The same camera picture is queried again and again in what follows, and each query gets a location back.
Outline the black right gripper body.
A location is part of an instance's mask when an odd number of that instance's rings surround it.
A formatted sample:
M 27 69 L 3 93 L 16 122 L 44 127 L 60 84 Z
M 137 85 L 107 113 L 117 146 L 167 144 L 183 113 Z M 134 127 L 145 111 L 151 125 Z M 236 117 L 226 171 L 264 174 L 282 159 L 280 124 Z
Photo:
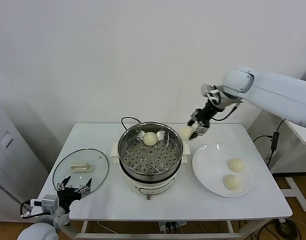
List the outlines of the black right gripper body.
M 199 124 L 209 125 L 210 119 L 214 117 L 217 112 L 219 112 L 219 108 L 208 100 L 204 108 L 197 109 L 196 120 Z

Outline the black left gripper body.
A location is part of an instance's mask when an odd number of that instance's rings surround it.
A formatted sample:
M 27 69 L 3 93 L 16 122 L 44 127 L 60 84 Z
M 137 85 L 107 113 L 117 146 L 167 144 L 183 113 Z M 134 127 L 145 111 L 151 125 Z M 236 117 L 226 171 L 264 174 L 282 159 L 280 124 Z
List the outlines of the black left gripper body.
M 73 187 L 65 187 L 64 189 L 58 190 L 57 196 L 59 206 L 62 207 L 66 213 L 70 212 L 70 205 L 74 201 L 79 201 L 82 198 L 81 193 Z

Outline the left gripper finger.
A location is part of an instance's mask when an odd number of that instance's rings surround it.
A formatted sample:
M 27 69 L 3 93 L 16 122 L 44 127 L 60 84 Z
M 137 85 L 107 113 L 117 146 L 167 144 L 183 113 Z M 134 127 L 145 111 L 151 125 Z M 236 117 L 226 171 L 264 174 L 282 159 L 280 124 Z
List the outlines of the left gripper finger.
M 67 176 L 66 178 L 64 178 L 61 182 L 58 182 L 56 184 L 56 191 L 63 191 L 65 189 L 65 186 L 67 185 L 67 183 L 69 182 L 71 176 Z
M 81 198 L 84 198 L 85 196 L 91 193 L 91 183 L 92 183 L 92 178 L 90 178 L 89 181 L 85 185 L 81 185 L 76 190 L 76 192 L 81 195 Z

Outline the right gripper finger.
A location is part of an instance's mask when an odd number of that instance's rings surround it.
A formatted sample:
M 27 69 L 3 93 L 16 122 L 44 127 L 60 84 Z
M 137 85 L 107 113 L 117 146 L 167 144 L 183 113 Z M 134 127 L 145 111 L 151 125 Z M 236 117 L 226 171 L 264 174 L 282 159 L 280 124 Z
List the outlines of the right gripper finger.
M 206 133 L 208 128 L 209 128 L 208 124 L 199 123 L 197 125 L 197 127 L 193 130 L 193 132 L 190 135 L 189 139 L 192 140 L 192 139 L 197 138 L 198 136 L 202 136 L 203 134 Z
M 199 109 L 196 109 L 192 114 L 190 120 L 187 122 L 187 126 L 192 126 L 197 121 L 197 115 L 199 113 Z

